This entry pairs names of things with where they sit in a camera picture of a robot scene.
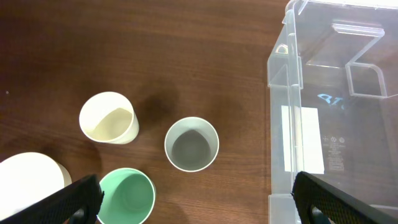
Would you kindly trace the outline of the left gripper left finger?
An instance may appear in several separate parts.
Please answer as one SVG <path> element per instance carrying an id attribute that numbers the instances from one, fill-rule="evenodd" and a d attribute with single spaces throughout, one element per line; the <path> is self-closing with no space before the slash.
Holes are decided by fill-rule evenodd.
<path id="1" fill-rule="evenodd" d="M 92 224 L 97 220 L 103 198 L 97 175 L 87 175 L 1 224 Z"/>

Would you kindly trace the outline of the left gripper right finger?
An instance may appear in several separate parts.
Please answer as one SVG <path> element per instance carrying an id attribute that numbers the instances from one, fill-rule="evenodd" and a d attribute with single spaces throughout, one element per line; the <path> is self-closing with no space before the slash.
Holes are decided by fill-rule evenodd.
<path id="1" fill-rule="evenodd" d="M 300 221 L 316 223 L 396 224 L 397 219 L 301 171 L 292 187 Z"/>

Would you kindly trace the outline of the cream cup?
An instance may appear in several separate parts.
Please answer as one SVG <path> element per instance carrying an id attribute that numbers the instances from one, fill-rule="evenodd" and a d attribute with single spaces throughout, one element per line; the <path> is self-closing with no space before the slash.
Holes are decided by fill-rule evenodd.
<path id="1" fill-rule="evenodd" d="M 81 108 L 79 125 L 89 139 L 109 144 L 127 144 L 139 133 L 131 102 L 122 94 L 106 91 L 92 96 Z"/>

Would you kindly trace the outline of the mint green cup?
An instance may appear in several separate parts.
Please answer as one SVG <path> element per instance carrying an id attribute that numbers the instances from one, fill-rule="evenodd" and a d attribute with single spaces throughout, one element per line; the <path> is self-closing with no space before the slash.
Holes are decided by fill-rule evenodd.
<path id="1" fill-rule="evenodd" d="M 153 211 L 156 187 L 140 170 L 120 168 L 99 182 L 104 192 L 97 219 L 102 224 L 142 224 Z"/>

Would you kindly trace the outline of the grey cup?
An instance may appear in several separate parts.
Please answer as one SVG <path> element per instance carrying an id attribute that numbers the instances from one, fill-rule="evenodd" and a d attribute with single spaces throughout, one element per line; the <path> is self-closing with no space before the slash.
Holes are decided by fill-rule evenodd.
<path id="1" fill-rule="evenodd" d="M 199 117 L 186 117 L 175 122 L 164 140 L 167 159 L 184 172 L 199 172 L 216 159 L 220 140 L 214 126 Z"/>

